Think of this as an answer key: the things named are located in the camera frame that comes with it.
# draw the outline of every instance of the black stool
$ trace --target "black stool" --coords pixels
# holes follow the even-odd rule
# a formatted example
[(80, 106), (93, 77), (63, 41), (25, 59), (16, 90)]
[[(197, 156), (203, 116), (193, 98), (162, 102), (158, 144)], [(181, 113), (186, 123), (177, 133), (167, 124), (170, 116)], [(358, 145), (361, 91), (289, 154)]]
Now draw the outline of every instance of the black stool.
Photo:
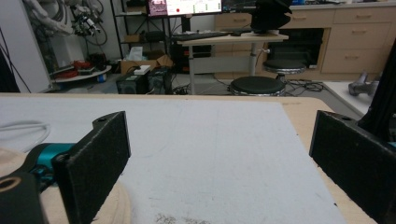
[(231, 82), (230, 91), (234, 95), (282, 96), (285, 83), (270, 77), (240, 77)]
[(292, 60), (273, 59), (264, 62), (263, 68), (265, 71), (277, 73), (276, 79), (285, 82), (285, 75), (300, 74), (305, 71), (305, 65)]

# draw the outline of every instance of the cardboard box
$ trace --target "cardboard box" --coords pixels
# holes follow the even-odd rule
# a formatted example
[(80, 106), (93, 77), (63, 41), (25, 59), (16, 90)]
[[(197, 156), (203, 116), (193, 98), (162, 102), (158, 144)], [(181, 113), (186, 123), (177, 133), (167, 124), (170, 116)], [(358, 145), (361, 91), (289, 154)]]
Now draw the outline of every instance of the cardboard box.
[(158, 66), (166, 66), (172, 67), (173, 62), (171, 58), (166, 55), (162, 50), (153, 50), (143, 52), (143, 55), (148, 59), (145, 61), (126, 61), (122, 60), (121, 64), (121, 74), (125, 75), (131, 67), (140, 66), (140, 65), (150, 65), (150, 70), (152, 71), (154, 68)]
[(127, 7), (126, 8), (127, 12), (141, 12), (143, 14), (146, 14), (146, 7)]
[(124, 42), (126, 43), (138, 43), (141, 40), (140, 35), (126, 35), (124, 37)]

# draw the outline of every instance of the white cable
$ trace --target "white cable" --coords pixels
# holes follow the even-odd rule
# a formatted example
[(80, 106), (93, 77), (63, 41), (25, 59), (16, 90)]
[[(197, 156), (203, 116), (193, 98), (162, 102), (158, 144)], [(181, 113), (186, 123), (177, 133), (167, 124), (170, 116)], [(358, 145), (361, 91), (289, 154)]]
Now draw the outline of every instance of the white cable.
[(29, 129), (29, 128), (44, 128), (45, 132), (39, 138), (37, 138), (33, 144), (26, 147), (23, 152), (29, 152), (33, 147), (42, 143), (49, 135), (50, 135), (50, 125), (48, 123), (43, 123), (38, 120), (19, 120), (13, 121), (10, 123), (6, 123), (0, 126), (0, 132), (12, 131), (12, 130), (20, 130), (20, 129)]

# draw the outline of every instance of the drawer handle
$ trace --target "drawer handle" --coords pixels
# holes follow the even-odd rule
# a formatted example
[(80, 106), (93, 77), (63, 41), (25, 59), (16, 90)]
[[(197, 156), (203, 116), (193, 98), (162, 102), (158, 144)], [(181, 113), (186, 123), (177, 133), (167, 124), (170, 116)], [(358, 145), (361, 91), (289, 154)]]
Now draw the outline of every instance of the drawer handle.
[(371, 18), (372, 15), (371, 14), (365, 14), (365, 15), (356, 15), (357, 19), (369, 19)]
[(354, 34), (354, 35), (364, 35), (366, 33), (367, 33), (366, 29), (364, 29), (364, 30), (352, 30), (352, 34)]
[(346, 55), (347, 60), (357, 60), (359, 59), (358, 55)]
[(299, 17), (293, 16), (293, 19), (296, 21), (303, 21), (303, 20), (306, 20), (306, 16), (299, 16)]
[(233, 21), (241, 22), (241, 21), (246, 21), (247, 19), (233, 19)]

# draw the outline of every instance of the white desk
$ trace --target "white desk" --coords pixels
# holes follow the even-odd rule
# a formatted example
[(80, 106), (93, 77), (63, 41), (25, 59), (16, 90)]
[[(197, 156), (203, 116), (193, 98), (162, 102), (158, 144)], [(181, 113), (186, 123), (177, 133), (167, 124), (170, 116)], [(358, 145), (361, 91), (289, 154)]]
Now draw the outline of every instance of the white desk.
[[(330, 110), (298, 97), (0, 94), (2, 121), (48, 122), (46, 142), (77, 142), (94, 119), (125, 110), (132, 223), (343, 223), (339, 211), (374, 223), (307, 154), (318, 109)], [(0, 147), (30, 134), (2, 133)]]
[[(194, 74), (216, 73), (216, 72), (242, 72), (249, 71), (251, 76), (255, 73), (255, 63), (257, 60), (257, 45), (263, 42), (280, 42), (288, 39), (286, 35), (264, 34), (256, 35), (252, 33), (241, 36), (220, 36), (207, 39), (197, 39), (189, 41), (177, 41), (178, 44), (189, 47), (189, 66), (191, 95), (195, 94)], [(194, 58), (193, 46), (202, 45), (226, 45), (226, 44), (246, 44), (251, 43), (249, 56), (228, 56), (228, 57), (208, 57)]]
[(362, 93), (358, 96), (349, 94), (348, 84), (351, 82), (323, 82), (323, 85), (360, 116), (364, 116), (373, 101), (373, 97)]

